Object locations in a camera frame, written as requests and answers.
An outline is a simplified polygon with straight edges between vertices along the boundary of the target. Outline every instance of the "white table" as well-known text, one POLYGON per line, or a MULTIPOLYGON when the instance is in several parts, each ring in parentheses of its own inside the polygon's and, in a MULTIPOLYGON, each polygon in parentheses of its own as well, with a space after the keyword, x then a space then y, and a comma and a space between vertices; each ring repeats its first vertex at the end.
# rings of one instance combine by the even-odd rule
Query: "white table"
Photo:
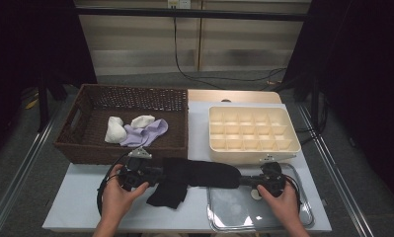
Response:
MULTIPOLYGON (((189 159, 210 161, 208 144, 208 108, 211 106, 280 107, 283 104, 189 102, 189 159)), ((302 151, 284 160, 297 171, 315 218, 309 232, 331 231, 329 219, 314 185, 302 151)), ((100 220, 96 205, 97 188, 109 166, 70 164, 43 228, 63 232, 92 232, 100 220)), ((210 233, 206 208, 206 188, 189 188, 177 209, 154 207, 146 200, 154 192, 149 188, 138 198, 121 221, 120 232, 210 233)))

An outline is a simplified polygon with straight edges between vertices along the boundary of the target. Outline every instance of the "wrist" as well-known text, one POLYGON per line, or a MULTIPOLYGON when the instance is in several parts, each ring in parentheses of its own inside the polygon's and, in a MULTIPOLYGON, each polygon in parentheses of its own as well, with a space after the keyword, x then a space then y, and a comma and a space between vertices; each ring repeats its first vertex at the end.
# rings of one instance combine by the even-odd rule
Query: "wrist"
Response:
POLYGON ((118 225, 119 225, 119 221, 109 218, 101 218, 93 236, 94 237, 114 236, 115 233, 117 232, 118 225))
POLYGON ((289 236, 297 236, 297 237, 310 236, 307 233, 307 231, 305 230, 301 221, 299 221, 299 220, 289 222, 284 227, 285 227, 286 231, 288 232, 289 236))

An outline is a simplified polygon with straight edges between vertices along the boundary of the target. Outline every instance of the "white cloth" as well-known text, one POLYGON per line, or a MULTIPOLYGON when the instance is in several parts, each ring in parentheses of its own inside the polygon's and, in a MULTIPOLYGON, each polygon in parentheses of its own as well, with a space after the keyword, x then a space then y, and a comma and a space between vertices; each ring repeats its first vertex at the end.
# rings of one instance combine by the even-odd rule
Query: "white cloth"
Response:
POLYGON ((140 116, 132 120, 131 126, 132 128, 143 128, 152 123, 154 119, 153 116, 140 116))
POLYGON ((110 117, 108 119, 108 129, 105 135, 105 141, 108 143, 120 143, 126 140, 126 131, 123 128, 123 121, 119 117, 110 117))

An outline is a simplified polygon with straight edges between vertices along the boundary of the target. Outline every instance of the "metal rail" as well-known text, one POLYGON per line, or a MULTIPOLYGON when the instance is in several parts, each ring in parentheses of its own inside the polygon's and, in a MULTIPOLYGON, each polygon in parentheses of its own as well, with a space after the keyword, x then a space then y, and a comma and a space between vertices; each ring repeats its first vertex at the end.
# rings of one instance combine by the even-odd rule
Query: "metal rail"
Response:
POLYGON ((304 122, 309 128, 312 128, 310 131, 310 135, 314 137, 314 143, 316 144, 317 150, 320 153, 320 156, 323 159, 323 162, 326 165, 326 168, 339 192, 339 195, 344 202, 345 207, 347 208, 348 214, 350 215, 357 233, 361 237, 373 237, 371 228, 360 209, 359 205, 356 203, 356 200, 348 188, 347 183, 345 182, 344 177, 339 171, 338 164, 332 157, 323 137, 313 129, 313 124, 311 123, 311 116, 308 113, 307 108, 305 106, 300 105, 299 107, 300 113, 304 122))
POLYGON ((311 19, 307 14, 269 13, 269 12, 235 12, 195 9, 163 9, 163 8, 112 8, 76 6, 62 7, 30 7, 31 13, 77 14, 97 16, 137 16, 137 17, 176 17, 176 18, 209 18, 209 19, 240 19, 263 21, 304 22, 311 19))
POLYGON ((46 127, 42 130, 42 132, 38 132, 30 150, 28 151, 24 161, 19 167, 18 172, 15 174, 15 177, 9 185, 8 189, 6 190, 5 195, 3 195, 2 199, 0 200, 0 230, 2 229, 5 220, 11 212, 11 209, 15 204, 21 192, 21 189, 24 186, 24 183, 31 169, 34 166, 37 157, 39 156, 39 152, 41 151, 43 145, 46 142, 46 139, 48 138, 49 133, 51 132, 55 118, 58 115, 60 109, 61 103, 59 104, 58 109, 55 110, 55 112, 53 113, 53 116, 51 117, 46 127))

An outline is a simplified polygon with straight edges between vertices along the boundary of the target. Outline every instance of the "table surface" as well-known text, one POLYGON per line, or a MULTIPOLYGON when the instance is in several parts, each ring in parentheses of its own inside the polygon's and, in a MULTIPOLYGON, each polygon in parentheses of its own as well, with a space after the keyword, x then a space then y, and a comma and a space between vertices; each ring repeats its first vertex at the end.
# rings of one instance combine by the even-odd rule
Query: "table surface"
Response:
MULTIPOLYGON (((206 134, 200 128, 206 126, 207 108, 210 106, 250 106, 285 108, 277 93, 189 90, 190 138, 189 159, 210 161, 206 134), (220 102, 224 99, 233 103, 220 102)), ((320 200, 314 181, 302 151, 292 159, 284 160, 292 165, 302 181, 303 189, 311 206, 314 225, 310 232, 331 231, 329 219, 320 200)), ((96 207, 96 189, 109 166, 70 164, 43 228, 62 232, 92 232, 100 216, 96 207)), ((154 188, 139 197, 121 221, 120 232, 178 232, 212 233, 207 218, 206 188, 189 188, 186 200, 178 209, 154 207, 146 200, 154 188)))

